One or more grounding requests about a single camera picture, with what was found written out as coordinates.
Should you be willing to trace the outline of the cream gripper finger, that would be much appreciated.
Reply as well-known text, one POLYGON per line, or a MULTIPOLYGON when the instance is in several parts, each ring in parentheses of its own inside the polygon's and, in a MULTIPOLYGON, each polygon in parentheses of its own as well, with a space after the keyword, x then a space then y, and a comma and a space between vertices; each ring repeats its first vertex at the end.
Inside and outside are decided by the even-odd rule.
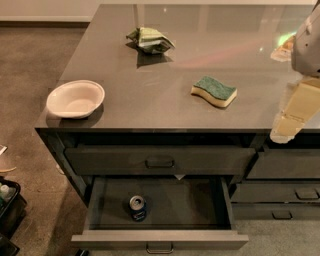
POLYGON ((320 111, 320 79, 303 77, 289 83, 281 97, 270 139, 286 144, 320 111))

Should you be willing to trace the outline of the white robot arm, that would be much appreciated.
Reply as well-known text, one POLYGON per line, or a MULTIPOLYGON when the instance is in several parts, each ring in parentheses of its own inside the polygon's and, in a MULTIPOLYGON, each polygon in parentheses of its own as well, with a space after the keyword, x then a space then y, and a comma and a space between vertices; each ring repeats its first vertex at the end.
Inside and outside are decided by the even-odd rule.
POLYGON ((292 69, 302 75, 301 80, 287 86, 270 133, 273 142, 285 144, 320 110, 319 2, 297 32, 271 53, 271 58, 290 61, 292 69))

